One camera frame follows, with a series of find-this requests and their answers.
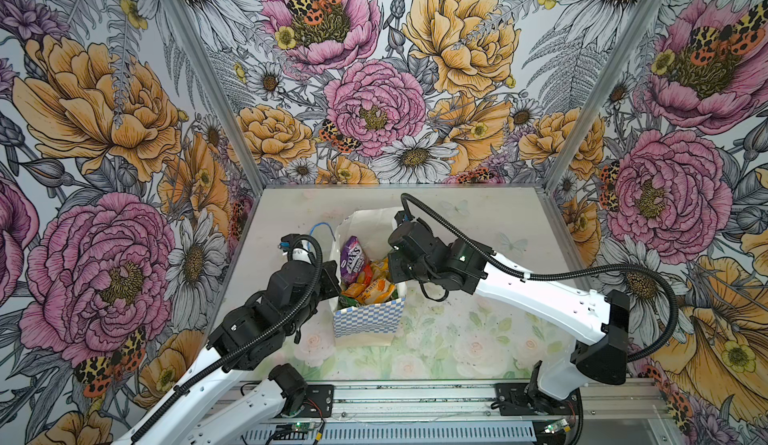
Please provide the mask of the purple candy bag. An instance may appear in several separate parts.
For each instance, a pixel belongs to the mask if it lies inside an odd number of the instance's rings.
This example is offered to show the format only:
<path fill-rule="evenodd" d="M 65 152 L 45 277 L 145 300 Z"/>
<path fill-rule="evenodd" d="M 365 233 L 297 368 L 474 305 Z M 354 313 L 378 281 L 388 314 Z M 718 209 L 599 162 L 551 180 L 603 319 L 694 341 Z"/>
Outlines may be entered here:
<path fill-rule="evenodd" d="M 340 275 L 342 283 L 349 285 L 356 282 L 358 275 L 368 265 L 369 260 L 357 236 L 350 236 L 340 251 Z"/>

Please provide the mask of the orange biscuit packet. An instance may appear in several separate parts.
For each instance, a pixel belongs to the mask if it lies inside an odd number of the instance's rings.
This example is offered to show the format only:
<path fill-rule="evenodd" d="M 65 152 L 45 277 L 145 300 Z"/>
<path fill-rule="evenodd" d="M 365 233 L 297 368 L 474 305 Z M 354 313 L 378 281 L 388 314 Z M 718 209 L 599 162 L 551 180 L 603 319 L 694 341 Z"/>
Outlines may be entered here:
<path fill-rule="evenodd" d="M 385 279 L 373 280 L 368 288 L 356 299 L 361 305 L 381 304 L 389 301 L 397 286 Z"/>

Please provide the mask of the checkered paper bag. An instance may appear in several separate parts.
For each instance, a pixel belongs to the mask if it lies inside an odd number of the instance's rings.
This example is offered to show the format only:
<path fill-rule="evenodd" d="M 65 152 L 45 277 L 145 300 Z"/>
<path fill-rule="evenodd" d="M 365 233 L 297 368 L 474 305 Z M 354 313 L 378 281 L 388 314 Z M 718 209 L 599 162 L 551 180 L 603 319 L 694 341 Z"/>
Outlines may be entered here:
<path fill-rule="evenodd" d="M 340 291 L 327 309 L 338 349 L 389 346 L 400 327 L 407 287 L 394 278 L 388 243 L 398 211 L 359 210 L 331 229 L 330 259 Z"/>

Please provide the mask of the yellow mango candy bag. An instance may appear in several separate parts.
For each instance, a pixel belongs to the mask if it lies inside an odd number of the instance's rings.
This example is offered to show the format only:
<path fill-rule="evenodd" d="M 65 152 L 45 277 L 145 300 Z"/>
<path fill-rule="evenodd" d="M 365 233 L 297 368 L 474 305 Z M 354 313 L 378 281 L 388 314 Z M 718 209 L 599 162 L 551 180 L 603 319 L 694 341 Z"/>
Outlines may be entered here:
<path fill-rule="evenodd" d="M 387 281 L 390 280 L 390 272 L 389 272 L 389 259 L 387 257 L 382 258 L 381 260 L 373 261 L 371 263 L 371 269 L 372 269 L 372 278 L 374 280 L 380 280 L 385 279 Z"/>

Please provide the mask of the green rainbow snack bag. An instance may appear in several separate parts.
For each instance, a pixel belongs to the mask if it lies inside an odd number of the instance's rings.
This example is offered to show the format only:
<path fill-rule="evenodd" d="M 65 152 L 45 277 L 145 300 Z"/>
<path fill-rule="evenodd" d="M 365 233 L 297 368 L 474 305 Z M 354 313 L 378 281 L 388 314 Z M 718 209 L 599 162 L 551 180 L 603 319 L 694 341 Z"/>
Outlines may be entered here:
<path fill-rule="evenodd" d="M 340 295 L 338 297 L 338 310 L 344 310 L 348 308 L 357 308 L 360 306 L 360 302 L 356 300 L 355 298 L 351 298 L 345 295 Z"/>

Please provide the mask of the small orange snack packet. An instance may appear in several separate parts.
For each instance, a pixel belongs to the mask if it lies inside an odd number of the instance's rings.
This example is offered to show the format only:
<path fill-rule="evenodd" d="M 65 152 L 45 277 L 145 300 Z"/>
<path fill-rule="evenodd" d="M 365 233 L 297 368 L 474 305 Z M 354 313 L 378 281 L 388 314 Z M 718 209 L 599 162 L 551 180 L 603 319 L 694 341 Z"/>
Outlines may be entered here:
<path fill-rule="evenodd" d="M 368 285 L 365 283 L 352 283 L 342 292 L 343 296 L 357 299 L 366 289 Z"/>

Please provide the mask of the small red orange packet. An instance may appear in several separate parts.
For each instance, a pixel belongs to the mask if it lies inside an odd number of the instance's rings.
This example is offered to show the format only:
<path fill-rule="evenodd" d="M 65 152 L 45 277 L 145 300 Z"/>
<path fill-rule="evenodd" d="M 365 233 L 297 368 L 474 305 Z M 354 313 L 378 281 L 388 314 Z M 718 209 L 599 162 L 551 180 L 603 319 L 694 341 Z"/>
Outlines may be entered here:
<path fill-rule="evenodd" d="M 367 287 L 371 284 L 373 279 L 374 279 L 374 270 L 372 265 L 368 263 L 358 274 L 356 278 L 356 283 L 364 287 Z"/>

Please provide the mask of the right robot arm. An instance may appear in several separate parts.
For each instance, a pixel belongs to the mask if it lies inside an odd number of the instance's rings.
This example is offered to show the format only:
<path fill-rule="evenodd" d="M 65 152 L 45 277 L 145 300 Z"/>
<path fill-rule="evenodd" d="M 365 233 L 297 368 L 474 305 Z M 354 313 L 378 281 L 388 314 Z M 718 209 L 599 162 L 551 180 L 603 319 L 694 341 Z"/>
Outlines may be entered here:
<path fill-rule="evenodd" d="M 403 211 L 395 215 L 388 243 L 389 271 L 396 281 L 431 283 L 446 293 L 464 292 L 512 305 L 574 338 L 573 351 L 534 366 L 528 384 L 510 397 L 512 406 L 552 412 L 591 382 L 625 383 L 629 314 L 625 295 L 538 281 L 488 246 L 464 238 L 444 243 L 425 222 Z"/>

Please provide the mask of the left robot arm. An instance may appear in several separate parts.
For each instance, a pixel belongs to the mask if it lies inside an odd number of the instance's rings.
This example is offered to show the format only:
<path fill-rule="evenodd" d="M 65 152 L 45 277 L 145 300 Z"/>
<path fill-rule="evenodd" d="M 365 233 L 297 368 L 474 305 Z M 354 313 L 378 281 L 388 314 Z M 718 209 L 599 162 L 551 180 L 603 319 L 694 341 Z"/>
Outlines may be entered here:
<path fill-rule="evenodd" d="M 286 261 L 266 289 L 225 316 L 190 369 L 118 443 L 228 444 L 257 424 L 299 412 L 307 383 L 287 364 L 273 368 L 236 402 L 212 410 L 288 338 L 300 340 L 319 303 L 340 292 L 336 263 L 324 259 L 313 236 L 290 234 L 281 247 Z"/>

